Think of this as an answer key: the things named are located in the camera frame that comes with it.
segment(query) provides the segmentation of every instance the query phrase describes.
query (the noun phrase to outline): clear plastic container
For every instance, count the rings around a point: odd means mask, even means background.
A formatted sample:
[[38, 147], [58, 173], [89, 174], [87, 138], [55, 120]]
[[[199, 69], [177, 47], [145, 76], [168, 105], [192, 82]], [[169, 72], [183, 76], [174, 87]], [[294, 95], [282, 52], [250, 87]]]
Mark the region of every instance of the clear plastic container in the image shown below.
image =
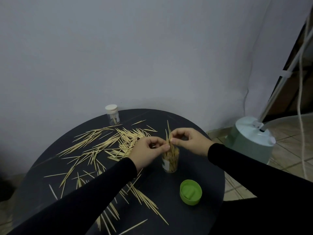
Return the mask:
[[117, 105], [108, 105], [105, 107], [105, 109], [108, 115], [109, 124], [110, 125], [119, 124], [119, 115], [118, 115]]
[[175, 147], [175, 156], [171, 152], [162, 154], [162, 167], [168, 173], [173, 173], [178, 168], [179, 149]]

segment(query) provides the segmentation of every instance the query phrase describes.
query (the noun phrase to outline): green cap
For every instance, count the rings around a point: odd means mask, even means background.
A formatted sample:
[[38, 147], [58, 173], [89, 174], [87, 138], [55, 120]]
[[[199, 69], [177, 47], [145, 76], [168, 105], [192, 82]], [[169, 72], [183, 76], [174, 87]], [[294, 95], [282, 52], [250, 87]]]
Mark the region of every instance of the green cap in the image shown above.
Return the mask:
[[196, 205], [202, 196], [200, 185], [194, 180], [184, 180], [180, 184], [180, 197], [188, 205]]

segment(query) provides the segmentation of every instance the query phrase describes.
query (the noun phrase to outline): finger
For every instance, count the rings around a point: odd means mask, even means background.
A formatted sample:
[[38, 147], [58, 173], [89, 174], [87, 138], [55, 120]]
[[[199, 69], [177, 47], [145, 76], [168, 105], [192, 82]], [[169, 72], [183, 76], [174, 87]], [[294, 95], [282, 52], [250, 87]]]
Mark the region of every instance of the finger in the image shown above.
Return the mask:
[[177, 128], [171, 132], [172, 138], [177, 138], [179, 135], [185, 135], [189, 137], [191, 128]]
[[166, 141], [159, 137], [146, 137], [145, 140], [147, 144], [153, 143], [154, 145], [159, 145], [159, 146], [166, 144]]
[[161, 153], [167, 152], [168, 150], [170, 150], [170, 148], [171, 146], [169, 144], [165, 144], [165, 145], [159, 146], [157, 149], [153, 149], [154, 157], [157, 157]]
[[181, 146], [183, 148], [187, 148], [189, 141], [184, 141], [178, 138], [171, 138], [171, 143], [176, 146]]

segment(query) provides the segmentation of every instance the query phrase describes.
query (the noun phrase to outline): tabletop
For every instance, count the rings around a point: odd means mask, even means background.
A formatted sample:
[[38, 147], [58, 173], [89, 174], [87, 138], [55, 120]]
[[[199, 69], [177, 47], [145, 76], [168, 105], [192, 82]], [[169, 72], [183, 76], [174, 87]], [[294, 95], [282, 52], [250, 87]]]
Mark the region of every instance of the tabletop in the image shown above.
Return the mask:
[[[151, 136], [165, 138], [167, 120], [170, 129], [178, 127], [191, 127], [207, 134], [191, 121], [166, 111], [151, 109], [131, 109], [119, 111], [121, 126], [128, 130], [147, 128], [151, 126], [157, 132], [149, 132]], [[36, 160], [23, 182], [16, 191], [16, 204], [13, 212], [13, 225], [16, 227], [32, 215], [44, 209], [55, 201], [49, 184], [52, 186], [57, 197], [60, 198], [62, 187], [59, 188], [64, 175], [44, 177], [47, 175], [61, 174], [68, 172], [71, 164], [70, 159], [62, 159], [56, 156], [61, 151], [73, 146], [73, 138], [86, 131], [109, 126], [107, 115], [91, 119], [64, 134], [49, 146]], [[78, 149], [68, 155], [79, 156], [84, 150], [105, 141], [96, 139], [83, 149]], [[116, 162], [108, 159], [109, 155], [102, 151], [97, 159], [108, 169]], [[64, 196], [76, 189], [77, 172], [84, 174], [85, 171], [92, 171], [94, 168], [87, 165], [88, 160], [77, 165], [74, 172], [69, 176], [64, 189]], [[179, 195], [179, 188], [182, 181], [192, 179], [201, 186], [202, 198], [199, 204], [189, 206], [183, 203]], [[126, 196], [129, 204], [118, 194], [115, 202], [120, 220], [111, 219], [116, 234], [148, 219], [143, 224], [127, 232], [127, 234], [208, 234], [213, 226], [224, 197], [225, 177], [224, 171], [213, 165], [207, 158], [194, 155], [191, 152], [180, 148], [178, 170], [174, 173], [166, 173], [162, 168], [162, 158], [156, 158], [148, 167], [144, 168], [141, 177], [135, 187], [145, 194], [158, 206], [158, 211], [166, 219], [167, 225], [157, 214], [148, 209], [144, 204], [140, 205], [137, 198], [131, 193]], [[101, 231], [94, 223], [87, 234], [107, 234], [105, 227]]]

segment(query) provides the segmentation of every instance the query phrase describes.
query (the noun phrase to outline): black sleeve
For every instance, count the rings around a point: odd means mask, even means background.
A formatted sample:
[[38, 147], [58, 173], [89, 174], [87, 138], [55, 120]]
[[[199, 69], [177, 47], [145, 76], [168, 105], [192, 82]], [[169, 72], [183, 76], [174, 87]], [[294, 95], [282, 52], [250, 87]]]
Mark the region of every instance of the black sleeve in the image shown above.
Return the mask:
[[258, 162], [222, 144], [214, 143], [209, 148], [208, 159], [256, 197], [311, 201], [312, 182]]
[[43, 209], [9, 234], [85, 234], [116, 194], [137, 176], [129, 158]]

